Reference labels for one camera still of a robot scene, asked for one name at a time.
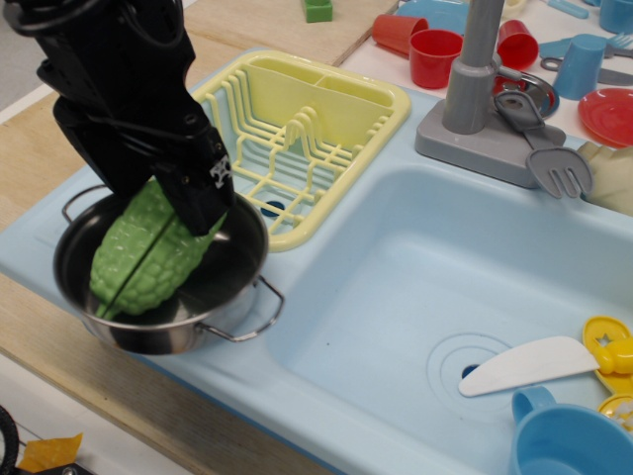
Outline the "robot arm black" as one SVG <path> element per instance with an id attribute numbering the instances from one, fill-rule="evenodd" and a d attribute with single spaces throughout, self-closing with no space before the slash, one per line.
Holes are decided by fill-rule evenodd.
<path id="1" fill-rule="evenodd" d="M 195 236 L 233 205 L 226 147 L 185 79 L 195 53 L 178 1 L 8 1 L 3 15 L 45 53 L 65 137 L 116 195 L 155 179 Z"/>

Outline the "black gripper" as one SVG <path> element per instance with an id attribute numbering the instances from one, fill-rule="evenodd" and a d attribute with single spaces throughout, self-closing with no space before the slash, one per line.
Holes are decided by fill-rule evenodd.
<path id="1" fill-rule="evenodd" d="M 235 203 L 232 169 L 217 129 L 200 110 L 159 122 L 115 120 L 60 97 L 54 118 L 68 141 L 116 195 L 131 197 L 156 176 L 189 232 L 208 234 Z"/>

